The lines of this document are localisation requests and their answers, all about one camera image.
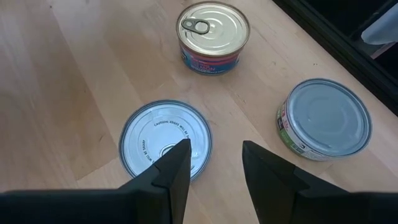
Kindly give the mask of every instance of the metal rim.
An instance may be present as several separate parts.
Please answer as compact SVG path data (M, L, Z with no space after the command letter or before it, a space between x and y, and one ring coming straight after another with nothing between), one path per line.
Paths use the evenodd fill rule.
M356 153L359 153L360 151L362 151L370 142L371 136L372 136L372 131L373 131L373 125L372 125L372 120L369 114L369 111L367 110L365 104L362 102L362 100L354 93L352 92L349 88L345 87L344 85L333 81L333 80L329 80L326 78L311 78L308 80L305 80L301 83L299 83L298 85L296 85L293 90L289 93L288 97L287 97L287 101L286 101L286 111L288 110L288 105L290 104L290 99L292 96L292 93L294 92L294 90L296 90L297 88L300 88L302 85L306 84L307 82L311 82L311 81L324 81L324 82L328 82L328 83L332 83L334 85L339 86L341 89L343 89L344 91L348 92L350 95L354 96L355 100L358 102L358 104L361 106L361 111L363 112L364 115L364 119L366 120L367 124L368 124L368 134L366 136L366 140L362 143L361 147L358 148L358 150L350 153L350 154L345 154L345 155L333 155L333 154L327 154L323 151L319 151L318 149L315 149L313 147L309 146L309 143L303 139L298 133L297 130L295 128L293 128L292 125L290 125L292 127L292 131L294 132L294 134L302 141L304 142L308 148L310 148L311 150L316 151L317 153L323 154L325 156L329 156L329 157L334 157L334 158L341 158L341 157L347 157ZM292 118L290 117L289 113L286 112L286 117L289 121L290 124L292 124Z
M235 10L235 11L238 12L240 15L242 15L242 18L245 20L246 24L248 25L248 34L247 34L247 36L246 36L244 42L242 43L242 45L241 45L238 49L236 49L234 52L227 53L227 54L221 54L221 55L208 55L208 54L203 54L203 53L197 52L196 50L191 49L188 45L186 45L186 44L182 41L182 37L181 37L181 35L180 35L180 32L178 31L179 28L180 28L180 23L179 23L179 21L181 20L181 17L182 17L188 10L190 10L191 8L193 8L193 7L195 7L195 6L202 5L202 4L220 4L220 5L223 5L223 6L226 6L226 7L230 7L231 9ZM230 4L226 4L226 3L218 2L218 1L202 1L202 2L197 2L197 3L195 3L195 4L192 4L192 5L188 6L188 7L186 7L186 8L180 13L180 15L178 16L177 21L176 21L176 23L175 23L175 31L176 31L177 36L178 36L178 41L179 41L180 44L182 44L185 48L190 49L190 50L191 50L192 52L194 52L195 54L198 54L198 55L201 55L201 56L210 57L210 58L220 58L220 57L229 56L229 55L232 55L232 54L235 54L235 53L241 51L241 50L243 49L243 47L246 45L246 43L248 42L248 40L249 40L250 33L251 33L251 27L250 27L250 23L249 23L248 18L247 18L247 17L243 14L243 12L240 11L238 8L236 8L236 7L234 7L234 6L230 5Z
M208 134L208 139L209 139L209 151L205 157L205 161L202 164L202 166L198 169L198 172L191 176L191 181L195 180L205 169L205 167L207 166L207 163L210 160L211 154L213 152L213 134L211 132L210 129L210 125L208 124L207 120L205 119L205 117L197 110L195 109L193 106L184 103L182 101L178 101L178 100L157 100L157 101L153 101L150 102L144 106L141 106L138 110L136 110L135 112L133 112L132 115L130 115L130 117L127 119L127 121L124 123L123 129L122 129L122 133L120 135L120 139L119 139L119 159L124 167L124 169L126 170L126 172L132 177L135 178L138 175L127 165L126 159L125 159L125 155L124 155L124 148L123 148L123 142L126 136L126 132L127 129L129 127L129 125L132 123L132 121L139 115L141 114L143 111L145 111L146 109L156 106L156 105L161 105L161 104L176 104L176 105L181 105L181 106L185 106L186 108L190 109L192 112L194 112L203 122L203 124L206 127L207 130L207 134Z

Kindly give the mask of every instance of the black object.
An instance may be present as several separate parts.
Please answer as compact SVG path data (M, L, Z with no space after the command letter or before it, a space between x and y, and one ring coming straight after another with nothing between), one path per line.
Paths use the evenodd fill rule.
M0 195L0 223L182 223L189 139L114 190L33 190Z
M398 222L398 194L348 193L251 141L243 167L260 223Z
M340 32L331 22L327 21L307 1L273 1L393 113L398 115L397 77L387 72L363 51L357 49L348 36ZM388 6L392 5L390 1L386 2L386 4Z

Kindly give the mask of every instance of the can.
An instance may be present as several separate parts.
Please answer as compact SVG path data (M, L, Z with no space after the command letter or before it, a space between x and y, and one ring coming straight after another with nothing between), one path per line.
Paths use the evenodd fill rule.
M213 138L206 119L194 107L177 100L149 103L126 121L119 141L123 167L138 176L182 139L191 140L191 181L206 167Z
M347 87L316 78L298 84L277 112L285 145L314 161L328 161L362 151L370 141L372 121L363 102Z
M250 25L239 9L204 1L181 12L176 31L184 63L198 73L220 75L239 62Z

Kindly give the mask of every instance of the pull tab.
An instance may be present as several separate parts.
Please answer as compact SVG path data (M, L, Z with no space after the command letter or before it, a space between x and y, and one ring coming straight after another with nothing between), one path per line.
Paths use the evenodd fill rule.
M196 28L197 24L201 23L201 22L205 23L207 25L206 30L198 30ZM208 21L204 20L204 19L184 19L181 22L181 26L184 29L187 29L189 31L195 32L195 33L200 34L200 35L207 34L209 32L209 30L210 30L210 23Z

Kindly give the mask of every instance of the wooden surface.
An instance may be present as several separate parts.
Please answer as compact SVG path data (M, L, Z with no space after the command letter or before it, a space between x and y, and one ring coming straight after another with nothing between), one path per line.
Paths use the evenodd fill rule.
M241 145L250 139L346 190L398 191L398 118L269 0L228 1L252 25L239 65L220 77L181 61L174 26L196 1L0 0L0 190L109 188L128 116L150 101L190 103L214 148L191 185L185 223L257 223ZM368 107L373 138L335 162L296 156L275 113L307 78L331 78Z

